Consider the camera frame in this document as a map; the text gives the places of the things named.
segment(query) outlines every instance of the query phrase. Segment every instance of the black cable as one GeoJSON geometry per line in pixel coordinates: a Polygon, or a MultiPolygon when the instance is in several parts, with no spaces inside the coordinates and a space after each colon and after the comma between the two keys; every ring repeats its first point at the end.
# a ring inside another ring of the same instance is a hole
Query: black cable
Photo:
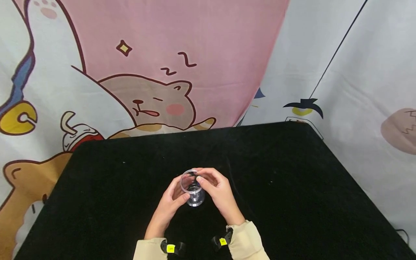
{"type": "Polygon", "coordinates": [[[361,13],[361,11],[363,10],[363,8],[364,8],[365,4],[367,3],[367,1],[368,1],[368,0],[365,0],[365,1],[364,1],[364,4],[361,6],[360,11],[358,11],[357,15],[355,16],[354,20],[352,21],[352,24],[349,26],[349,28],[348,28],[347,32],[346,32],[346,33],[345,33],[345,35],[344,35],[344,38],[342,38],[341,43],[338,45],[337,50],[335,51],[334,55],[332,56],[331,60],[329,61],[327,68],[324,70],[324,73],[322,74],[322,77],[319,79],[318,84],[316,84],[316,87],[315,87],[315,88],[314,88],[314,90],[312,91],[312,94],[310,95],[310,97],[309,97],[309,98],[311,98],[311,97],[312,97],[312,95],[313,95],[313,93],[315,92],[316,88],[318,87],[319,83],[321,83],[321,80],[322,80],[322,78],[324,77],[325,73],[327,72],[327,70],[328,70],[329,66],[331,65],[332,60],[334,59],[335,55],[337,54],[337,52],[338,52],[339,48],[341,47],[342,43],[343,43],[343,42],[344,42],[344,40],[345,40],[345,37],[347,37],[347,34],[348,34],[348,33],[349,33],[349,31],[351,30],[351,27],[352,27],[352,26],[353,26],[353,24],[355,23],[355,20],[357,20],[357,17],[360,15],[360,13],[361,13]]]}
{"type": "Polygon", "coordinates": [[[396,231],[397,232],[403,231],[406,234],[406,237],[407,237],[407,245],[409,245],[409,243],[410,243],[410,237],[409,237],[408,233],[406,232],[406,230],[404,230],[404,229],[396,229],[396,231]]]}

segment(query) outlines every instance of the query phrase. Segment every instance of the clear plastic cup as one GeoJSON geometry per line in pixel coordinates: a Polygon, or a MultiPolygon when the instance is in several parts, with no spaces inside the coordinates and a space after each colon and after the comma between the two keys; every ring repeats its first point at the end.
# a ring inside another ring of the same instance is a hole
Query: clear plastic cup
{"type": "Polygon", "coordinates": [[[205,199],[205,191],[196,181],[197,172],[197,170],[187,170],[181,176],[181,189],[191,196],[186,202],[191,207],[198,207],[205,199]]]}

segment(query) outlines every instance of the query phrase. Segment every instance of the black velvet table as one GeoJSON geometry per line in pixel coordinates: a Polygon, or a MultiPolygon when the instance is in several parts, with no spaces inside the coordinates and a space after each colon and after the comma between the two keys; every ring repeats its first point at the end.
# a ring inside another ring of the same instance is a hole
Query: black velvet table
{"type": "MultiPolygon", "coordinates": [[[[285,122],[91,141],[70,159],[16,260],[131,260],[171,180],[215,167],[273,259],[416,259],[314,130],[285,122]]],[[[230,259],[211,198],[166,231],[185,259],[230,259]]]]}

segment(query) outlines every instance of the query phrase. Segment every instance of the beige sleeve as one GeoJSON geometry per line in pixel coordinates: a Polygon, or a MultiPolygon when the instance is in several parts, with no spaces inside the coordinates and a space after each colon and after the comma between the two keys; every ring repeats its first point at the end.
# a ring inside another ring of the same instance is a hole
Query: beige sleeve
{"type": "Polygon", "coordinates": [[[270,260],[264,251],[260,234],[253,222],[246,220],[240,226],[228,227],[233,229],[233,236],[228,248],[234,260],[270,260]]]}
{"type": "Polygon", "coordinates": [[[139,240],[136,244],[133,260],[166,260],[168,254],[160,248],[160,244],[166,238],[153,238],[149,240],[139,240]]]}

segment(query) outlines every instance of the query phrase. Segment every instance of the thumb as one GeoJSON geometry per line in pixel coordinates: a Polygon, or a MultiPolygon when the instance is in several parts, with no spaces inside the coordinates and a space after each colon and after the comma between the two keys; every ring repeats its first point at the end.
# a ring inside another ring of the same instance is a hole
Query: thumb
{"type": "Polygon", "coordinates": [[[211,195],[215,187],[209,181],[207,181],[207,179],[198,176],[196,177],[196,181],[199,183],[199,185],[201,185],[201,188],[206,190],[206,192],[208,192],[211,195]]]}
{"type": "Polygon", "coordinates": [[[174,208],[178,209],[180,206],[185,204],[185,202],[190,198],[190,195],[188,193],[182,194],[179,196],[179,198],[175,199],[173,202],[174,208]]]}

